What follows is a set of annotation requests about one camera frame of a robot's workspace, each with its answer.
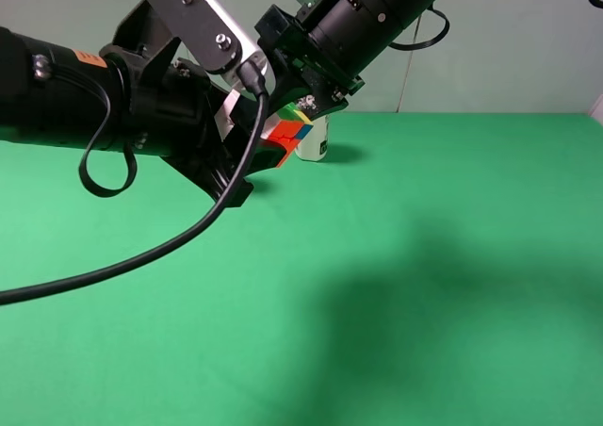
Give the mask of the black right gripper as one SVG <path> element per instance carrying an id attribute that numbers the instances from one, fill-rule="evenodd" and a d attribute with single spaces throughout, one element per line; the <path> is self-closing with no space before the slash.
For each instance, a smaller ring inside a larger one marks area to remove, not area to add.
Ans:
<path id="1" fill-rule="evenodd" d="M 335 87 L 329 84 L 309 86 L 300 73 L 303 68 L 311 68 L 350 95 L 365 85 L 358 74 L 348 74 L 334 57 L 320 48 L 296 17 L 276 5 L 268 8 L 254 28 L 259 35 L 258 45 L 272 57 L 269 62 L 275 87 L 269 95 L 269 115 L 300 98 L 301 112 L 310 121 L 349 106 L 346 96 Z"/>

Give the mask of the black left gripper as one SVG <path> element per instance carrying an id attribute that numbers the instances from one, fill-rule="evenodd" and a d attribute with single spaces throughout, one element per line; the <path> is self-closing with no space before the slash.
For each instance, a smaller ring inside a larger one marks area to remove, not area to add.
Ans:
<path id="1" fill-rule="evenodd" d="M 195 62 L 176 57 L 178 47 L 103 47 L 101 56 L 122 76 L 122 104 L 110 131 L 118 149 L 128 143 L 138 155 L 163 156 L 216 202 L 234 177 L 250 134 L 235 128 L 222 141 L 217 128 L 206 128 L 228 91 Z M 246 174 L 274 169 L 286 156 L 280 143 L 260 139 Z"/>

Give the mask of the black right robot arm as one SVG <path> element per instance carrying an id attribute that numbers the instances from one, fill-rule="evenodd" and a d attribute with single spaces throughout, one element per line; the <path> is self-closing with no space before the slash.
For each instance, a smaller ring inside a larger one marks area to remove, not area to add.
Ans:
<path id="1" fill-rule="evenodd" d="M 275 75 L 269 111 L 311 96 L 311 119 L 345 109 L 361 72 L 436 0 L 303 0 L 296 14 L 271 6 L 257 22 L 258 44 Z"/>

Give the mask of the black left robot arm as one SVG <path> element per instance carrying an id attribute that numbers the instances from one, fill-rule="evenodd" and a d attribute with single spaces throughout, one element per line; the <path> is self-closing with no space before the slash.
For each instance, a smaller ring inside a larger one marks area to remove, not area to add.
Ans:
<path id="1" fill-rule="evenodd" d="M 100 198 L 125 192 L 138 155 L 158 156 L 219 199 L 243 156 L 257 104 L 239 98 L 221 128 L 227 91 L 179 57 L 140 78 L 144 57 L 102 57 L 1 30 L 1 139 L 74 148 L 84 188 Z"/>

